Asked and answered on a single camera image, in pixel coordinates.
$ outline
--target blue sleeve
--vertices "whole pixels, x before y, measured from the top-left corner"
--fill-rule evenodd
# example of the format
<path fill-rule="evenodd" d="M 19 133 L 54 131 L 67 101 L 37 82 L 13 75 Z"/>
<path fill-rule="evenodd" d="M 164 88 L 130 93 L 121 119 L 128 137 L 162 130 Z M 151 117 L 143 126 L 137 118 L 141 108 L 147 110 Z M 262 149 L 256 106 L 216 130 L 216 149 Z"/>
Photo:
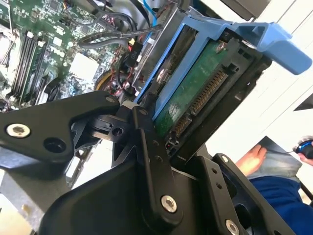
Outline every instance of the blue sleeve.
<path fill-rule="evenodd" d="M 313 208 L 302 202 L 298 182 L 273 176 L 250 181 L 297 235 L 313 235 Z"/>

